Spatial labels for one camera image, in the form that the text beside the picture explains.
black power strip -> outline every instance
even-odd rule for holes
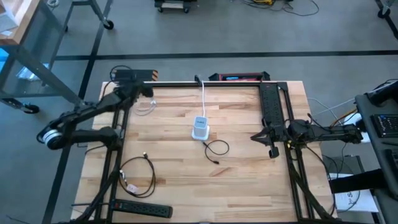
[[[112,202],[111,207],[112,210],[118,212],[150,215],[154,217],[171,218],[173,215],[173,208],[170,206],[132,202],[128,200],[115,199]]]

black cable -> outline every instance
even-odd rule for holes
[[[6,215],[6,217],[7,217],[8,219],[12,220],[12,221],[15,221],[15,222],[20,222],[20,223],[24,223],[24,224],[30,224],[30,223],[28,223],[28,222],[24,222],[24,221],[19,220],[19,219],[17,219],[17,218],[12,218],[12,217],[9,216],[9,215]]]
[[[325,162],[322,160],[322,158],[321,158],[314,150],[312,150],[311,148],[309,148],[307,145],[305,145],[305,147],[306,147],[309,151],[311,151],[311,152],[318,158],[318,160],[322,163],[323,167],[325,168],[326,175],[327,175],[328,179],[331,180],[330,172],[329,172],[328,168],[326,167],[326,164],[325,164]],[[336,197],[335,197],[334,194],[332,194],[332,195],[333,195],[333,208],[332,208],[332,211],[331,211],[330,215],[333,216],[333,214],[335,213],[335,207],[336,207]]]
[[[346,148],[347,143],[344,143],[344,146],[341,148],[341,166],[340,169],[337,171],[338,174],[343,170],[343,163],[344,163],[344,149]]]
[[[334,163],[334,165],[335,165],[335,167],[336,167],[336,172],[337,172],[337,173],[336,173],[336,178],[338,178],[339,172],[338,172],[338,166],[337,166],[336,161],[335,161],[334,159],[332,159],[332,158],[326,156],[326,155],[322,155],[322,156],[325,156],[326,158],[328,158],[329,160],[331,160],[331,161]],[[333,196],[333,208],[332,208],[332,210],[331,210],[330,215],[333,215],[333,214],[335,213],[335,210],[336,210],[336,195],[332,193],[332,196]]]
[[[122,186],[123,190],[124,190],[126,193],[128,193],[129,195],[132,195],[133,197],[137,197],[137,198],[147,198],[147,197],[151,196],[151,195],[155,192],[155,188],[156,188],[155,167],[154,167],[153,163],[149,160],[148,155],[144,152],[144,156],[138,156],[138,157],[134,157],[134,158],[131,158],[131,159],[127,160],[126,162],[124,162],[124,163],[120,166],[120,170],[122,170],[123,167],[124,167],[128,162],[131,162],[131,161],[133,161],[133,160],[135,160],[135,159],[145,159],[145,160],[148,162],[150,168],[152,169],[152,178],[151,178],[151,180],[150,180],[150,184],[149,184],[148,189],[147,189],[145,192],[143,192],[143,193],[135,194],[135,193],[132,193],[132,192],[128,191],[128,189],[127,189],[127,186],[128,186],[127,181],[124,179],[124,184],[123,184],[122,181],[121,181],[121,178],[122,178],[122,177],[119,178],[119,183],[120,183],[120,185]]]
[[[104,97],[104,95],[105,95],[105,90],[106,90],[106,88],[108,87],[108,85],[109,85],[111,82],[114,83],[114,78],[112,77],[112,74],[113,74],[113,70],[115,70],[115,69],[117,69],[117,68],[127,68],[127,69],[132,70],[132,68],[131,68],[131,67],[128,67],[127,65],[117,65],[117,66],[111,68],[111,71],[109,72],[109,79],[110,79],[110,81],[107,82],[107,84],[105,84],[104,90],[102,91],[101,99]]]
[[[287,12],[287,13],[295,14],[295,15],[297,15],[297,16],[303,16],[303,17],[304,17],[304,16],[313,16],[313,15],[315,15],[316,13],[319,12],[319,6],[318,6],[318,4],[317,4],[314,0],[309,0],[309,1],[312,2],[312,3],[315,5],[315,7],[317,8],[317,11],[316,11],[316,12],[309,13],[309,14],[299,14],[299,13],[297,13],[297,12],[287,11],[286,8],[283,8],[283,11],[285,11],[285,12]],[[294,9],[293,6],[291,6],[288,2],[286,2],[285,4],[288,5],[288,6],[290,6],[290,9],[291,9],[291,10]]]
[[[126,68],[126,69],[129,69],[129,70],[132,70],[132,68],[131,68],[131,67],[128,67],[127,65],[117,65],[117,66],[111,68],[111,71],[109,72],[109,79],[110,79],[112,82],[114,81],[114,78],[112,77],[113,70],[115,70],[115,69],[117,69],[117,68]]]
[[[299,14],[299,13],[297,13],[297,12],[293,12],[293,11],[288,11],[287,9],[290,9],[290,10],[294,10],[294,8],[293,8],[293,6],[292,5],[290,5],[288,2],[284,2],[283,3],[283,5],[282,5],[282,7],[280,8],[280,9],[273,9],[272,7],[274,6],[274,4],[275,4],[275,2],[276,1],[273,1],[271,4],[266,4],[266,3],[264,3],[264,2],[256,2],[256,1],[254,1],[254,0],[248,0],[249,2],[247,2],[247,1],[245,1],[245,0],[240,0],[243,4],[245,4],[245,5],[248,5],[248,6],[250,6],[250,7],[255,7],[255,8],[258,8],[258,9],[268,9],[268,10],[271,10],[271,11],[275,11],[275,12],[278,12],[278,11],[284,11],[284,12],[287,12],[287,13],[291,13],[291,14],[295,14],[295,15],[297,15],[297,16],[312,16],[312,15],[315,15],[315,14],[317,14],[318,12],[319,12],[319,6],[318,6],[318,4],[314,1],[314,0],[309,0],[310,2],[312,2],[314,5],[315,5],[315,7],[317,8],[317,11],[316,12],[313,12],[313,13],[309,13],[309,14]]]
[[[101,94],[101,100],[104,98],[104,96],[105,96],[105,90],[106,90],[106,88],[108,87],[108,85],[109,85],[111,82],[113,82],[113,81],[111,80],[111,81],[109,81],[109,82],[107,82],[107,83],[105,84],[104,90],[102,91],[102,94]]]
[[[325,131],[329,131],[329,132],[331,132],[332,133],[332,131],[331,130],[329,130],[329,129],[326,129],[325,127],[323,127],[320,123],[318,123],[318,121],[316,121],[313,117],[312,117],[312,115],[310,115],[309,113],[307,113],[307,116],[311,119],[311,123],[312,122],[314,122],[316,125],[318,125],[319,126],[319,128],[322,128],[322,129],[324,129]]]
[[[87,151],[85,151],[85,155],[87,155],[88,152],[90,152],[90,151],[92,151],[92,150],[94,150],[94,149],[99,149],[99,148],[101,148],[101,147],[105,147],[105,144],[103,144],[102,146],[96,146],[96,147],[93,147],[93,148],[91,148],[91,149],[87,149]]]
[[[345,166],[349,169],[349,171],[350,171],[352,174],[354,174],[354,172],[353,172],[353,170],[351,169],[351,167],[350,167],[346,162],[344,162],[344,160],[341,160],[341,164],[342,164],[342,166],[345,165]],[[347,208],[346,210],[340,211],[340,212],[338,212],[338,213],[343,213],[343,212],[348,212],[348,211],[350,211],[350,210],[358,203],[360,197],[361,197],[361,191],[359,190],[359,191],[358,191],[358,196],[357,196],[355,202],[354,202],[349,208]]]
[[[227,146],[226,151],[223,152],[223,153],[217,153],[217,152],[213,151],[213,150],[210,148],[210,144],[212,144],[212,143],[214,143],[214,142],[223,142],[223,143],[225,143],[226,146]],[[207,158],[209,161],[211,161],[212,163],[214,163],[214,164],[220,164],[220,162],[211,160],[211,159],[208,157],[208,155],[207,155],[207,149],[209,149],[213,154],[216,154],[217,156],[222,156],[222,155],[225,155],[225,154],[227,154],[227,153],[229,152],[229,144],[228,144],[226,141],[224,141],[224,140],[214,140],[214,141],[210,142],[209,144],[207,144],[207,143],[205,143],[205,142],[202,142],[202,144],[206,146],[206,148],[205,148],[205,156],[206,156],[206,158]]]
[[[71,207],[76,207],[76,206],[89,206],[91,203],[73,203],[70,206]],[[109,203],[99,203],[98,205],[109,205]]]

butcher block tabletop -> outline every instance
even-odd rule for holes
[[[303,83],[287,83],[295,119],[308,119],[310,108]],[[106,93],[112,89],[111,83]],[[210,125],[207,142],[220,139],[230,146],[229,153],[223,156],[208,151],[219,165],[210,162],[205,157],[204,145],[191,137],[194,117],[202,115],[201,88],[154,88],[154,96],[157,106],[151,114],[137,116],[132,112],[133,108],[150,106],[150,99],[144,97],[130,110],[122,162],[146,152],[155,167],[156,190],[148,198],[134,198],[119,185],[116,198],[169,205],[174,213],[167,219],[114,212],[113,222],[297,221],[283,144],[276,144],[280,156],[270,159],[269,147],[250,140],[262,129],[257,87],[205,87]],[[284,98],[281,99],[287,118]],[[110,126],[112,120],[112,113],[101,114],[94,119],[93,129]],[[89,144],[88,148],[100,144]],[[319,144],[309,146],[321,155]],[[218,153],[226,150],[220,142],[211,148]],[[86,155],[76,203],[89,203],[97,194],[105,155],[105,147]],[[322,163],[308,150],[303,150],[303,159],[310,190],[331,211],[333,199]],[[145,160],[134,160],[123,171],[128,183],[139,188],[138,193],[148,188],[152,171]],[[303,198],[301,204],[305,216]],[[108,208],[103,207],[105,217]],[[72,218],[84,209],[85,206],[74,207]]]

desk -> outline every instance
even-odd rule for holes
[[[398,218],[398,200],[396,200],[398,197],[398,180],[386,157],[386,149],[392,149],[394,146],[388,146],[382,143],[386,139],[379,138],[377,135],[373,122],[371,121],[371,115],[398,113],[398,105],[393,99],[389,99],[383,103],[382,106],[374,106],[366,95],[356,96],[355,102],[358,112],[361,114],[362,120],[364,121],[366,131],[369,134],[372,147],[381,169],[332,180],[332,189],[334,193],[374,189],[374,194],[377,197],[386,223],[396,223]],[[397,142],[397,139],[389,138],[388,141]]]
[[[310,109],[303,83],[288,82],[288,86],[295,118],[306,119]],[[205,88],[209,141],[222,139],[230,145],[225,156],[213,157],[209,153],[220,165],[208,161],[203,144],[191,137],[193,118],[202,113],[201,88],[154,88],[154,93],[157,107],[151,114],[129,115],[122,162],[146,151],[154,163],[157,188],[149,198],[139,199],[118,187],[116,198],[170,205],[174,214],[169,220],[114,212],[114,222],[297,221],[283,144],[277,143],[280,156],[270,159],[268,147],[250,140],[250,136],[262,129],[258,88]],[[149,102],[139,98],[134,107],[145,107]],[[112,113],[97,116],[93,128],[110,126],[112,120]],[[309,146],[321,154],[318,144]],[[91,202],[97,194],[105,152],[101,148],[87,154],[76,203]],[[330,211],[333,200],[323,165],[309,151],[303,151],[303,159],[310,190]],[[151,171],[145,161],[127,164],[123,170],[130,184],[141,190],[148,187]],[[74,209],[84,211],[85,207]],[[76,210],[72,218],[81,215]]]

concrete floor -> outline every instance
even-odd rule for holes
[[[105,31],[99,55],[174,54],[200,52],[296,52],[337,50],[397,50],[398,40],[384,20],[377,18],[374,0],[316,0],[320,12],[298,17],[284,12],[253,9],[239,1],[199,0],[189,14],[181,11],[157,12],[153,1],[114,0],[109,18],[115,30]],[[106,0],[98,0],[102,10]],[[292,5],[300,13],[314,10],[307,0]],[[53,12],[64,19],[70,0],[61,1]],[[392,8],[398,24],[398,7]],[[58,55],[89,55],[99,22],[89,7],[75,7]],[[156,69],[160,80],[206,79],[219,72],[267,71],[273,80],[302,80],[307,96],[328,106],[337,105],[373,89],[389,78],[397,78],[398,55],[337,57],[266,57],[168,60],[97,60],[91,73],[86,100],[97,100],[102,82],[115,65],[136,69]],[[73,91],[78,92],[87,61],[55,62],[56,73]],[[0,213],[31,224],[41,223],[60,151],[50,151],[35,140],[37,132],[72,105],[61,97],[29,99],[41,113],[27,115],[0,105],[3,133],[0,159]],[[312,113],[323,110],[310,101]],[[344,105],[337,115],[350,110]],[[317,117],[329,124],[329,113]],[[90,122],[82,125],[90,127]],[[340,156],[340,142],[323,144],[324,154]],[[352,145],[345,154],[360,155],[366,170],[378,167],[369,144]],[[72,150],[53,222],[68,220],[75,199],[84,153]],[[344,220],[371,222],[368,214],[348,212]]]

